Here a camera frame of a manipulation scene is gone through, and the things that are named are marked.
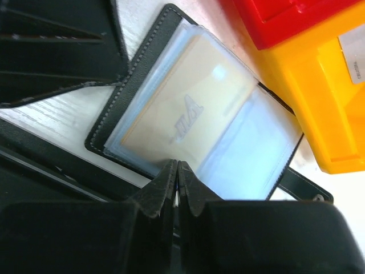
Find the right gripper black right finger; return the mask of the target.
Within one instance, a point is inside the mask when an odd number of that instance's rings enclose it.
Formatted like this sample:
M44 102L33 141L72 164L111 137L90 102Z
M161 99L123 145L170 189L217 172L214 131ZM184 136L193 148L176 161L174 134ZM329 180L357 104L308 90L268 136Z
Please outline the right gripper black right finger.
M223 200L179 162L186 273L363 273L343 217L326 202Z

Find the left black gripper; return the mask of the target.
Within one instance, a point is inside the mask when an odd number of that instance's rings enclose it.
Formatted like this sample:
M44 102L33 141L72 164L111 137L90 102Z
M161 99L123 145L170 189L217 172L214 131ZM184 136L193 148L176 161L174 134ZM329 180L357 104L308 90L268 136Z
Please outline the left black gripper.
M125 180L1 120L1 202L120 202L139 191Z

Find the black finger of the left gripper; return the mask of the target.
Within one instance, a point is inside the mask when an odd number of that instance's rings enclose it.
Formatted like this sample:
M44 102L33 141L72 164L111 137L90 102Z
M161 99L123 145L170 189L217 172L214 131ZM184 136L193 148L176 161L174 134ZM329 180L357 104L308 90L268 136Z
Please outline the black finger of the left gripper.
M119 84L128 65L115 1L1 2L3 108Z

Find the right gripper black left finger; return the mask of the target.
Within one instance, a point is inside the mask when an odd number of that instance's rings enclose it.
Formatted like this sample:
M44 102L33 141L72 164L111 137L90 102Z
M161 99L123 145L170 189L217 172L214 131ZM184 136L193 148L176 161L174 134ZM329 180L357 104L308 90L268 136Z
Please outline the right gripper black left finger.
M1 211L2 273L169 273L177 162L123 202L21 202Z

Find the black card holder wallet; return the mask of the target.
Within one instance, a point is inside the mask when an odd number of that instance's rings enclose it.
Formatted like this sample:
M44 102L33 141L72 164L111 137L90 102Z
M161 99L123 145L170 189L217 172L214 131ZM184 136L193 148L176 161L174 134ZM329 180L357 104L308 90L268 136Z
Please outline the black card holder wallet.
M145 36L85 146L146 178L171 159L225 200L332 203L289 164L303 137L292 109L212 33L174 4Z

